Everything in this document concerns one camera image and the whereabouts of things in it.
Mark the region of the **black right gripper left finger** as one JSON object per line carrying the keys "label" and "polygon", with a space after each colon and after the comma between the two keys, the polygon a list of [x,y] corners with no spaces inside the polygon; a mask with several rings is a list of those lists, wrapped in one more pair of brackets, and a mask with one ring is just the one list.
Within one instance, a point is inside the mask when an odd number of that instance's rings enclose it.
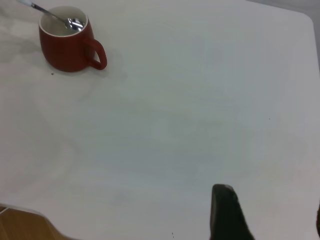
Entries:
{"label": "black right gripper left finger", "polygon": [[215,184],[211,193],[211,240],[253,240],[238,196],[227,184]]}

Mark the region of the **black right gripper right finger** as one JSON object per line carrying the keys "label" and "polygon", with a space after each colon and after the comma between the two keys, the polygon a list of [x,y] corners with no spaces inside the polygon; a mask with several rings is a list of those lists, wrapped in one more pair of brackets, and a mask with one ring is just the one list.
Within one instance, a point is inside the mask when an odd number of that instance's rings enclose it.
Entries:
{"label": "black right gripper right finger", "polygon": [[318,237],[320,238],[320,207],[317,210],[315,226],[316,226]]}

